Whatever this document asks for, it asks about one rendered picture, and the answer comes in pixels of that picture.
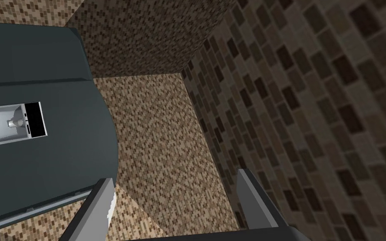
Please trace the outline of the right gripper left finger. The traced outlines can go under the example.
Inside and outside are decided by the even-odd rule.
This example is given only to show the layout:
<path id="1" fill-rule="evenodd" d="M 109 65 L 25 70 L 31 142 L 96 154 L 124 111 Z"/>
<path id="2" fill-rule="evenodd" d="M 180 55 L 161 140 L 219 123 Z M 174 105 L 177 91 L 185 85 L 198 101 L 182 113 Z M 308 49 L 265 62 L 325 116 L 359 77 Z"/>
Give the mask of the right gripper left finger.
<path id="1" fill-rule="evenodd" d="M 58 241 L 106 241 L 116 201 L 113 179 L 100 179 Z"/>

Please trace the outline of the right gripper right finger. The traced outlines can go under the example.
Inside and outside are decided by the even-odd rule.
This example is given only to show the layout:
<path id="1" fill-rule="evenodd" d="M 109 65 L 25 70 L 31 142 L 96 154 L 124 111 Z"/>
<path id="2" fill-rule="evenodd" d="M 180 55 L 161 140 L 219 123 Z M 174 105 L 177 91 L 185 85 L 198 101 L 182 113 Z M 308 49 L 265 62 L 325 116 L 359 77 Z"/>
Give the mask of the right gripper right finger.
<path id="1" fill-rule="evenodd" d="M 236 192 L 249 229 L 288 226 L 275 204 L 248 168 L 237 171 Z"/>

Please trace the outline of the dark grey refrigerator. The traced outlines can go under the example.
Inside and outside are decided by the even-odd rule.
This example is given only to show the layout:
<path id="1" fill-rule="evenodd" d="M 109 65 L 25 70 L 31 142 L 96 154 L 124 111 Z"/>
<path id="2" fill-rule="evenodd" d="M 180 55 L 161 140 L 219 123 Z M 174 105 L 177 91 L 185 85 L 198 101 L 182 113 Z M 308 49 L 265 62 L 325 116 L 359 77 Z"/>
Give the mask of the dark grey refrigerator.
<path id="1" fill-rule="evenodd" d="M 115 180 L 117 148 L 78 30 L 0 23 L 0 229 Z"/>

